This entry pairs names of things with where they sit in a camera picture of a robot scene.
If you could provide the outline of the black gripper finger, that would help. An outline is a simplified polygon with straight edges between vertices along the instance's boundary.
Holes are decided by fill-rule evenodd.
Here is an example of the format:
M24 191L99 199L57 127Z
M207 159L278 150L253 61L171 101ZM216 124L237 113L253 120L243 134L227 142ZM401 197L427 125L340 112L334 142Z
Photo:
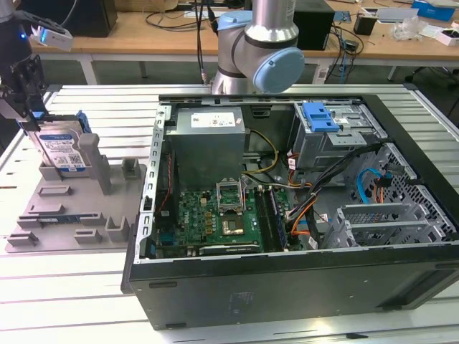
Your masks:
M23 88L27 104L32 112L44 112L44 72L39 55L32 53L23 64Z
M13 73L18 74L16 82L1 80L1 115L7 119L14 119L21 123L26 131L39 131L39 125L27 104L23 88L23 75L19 66L11 68Z

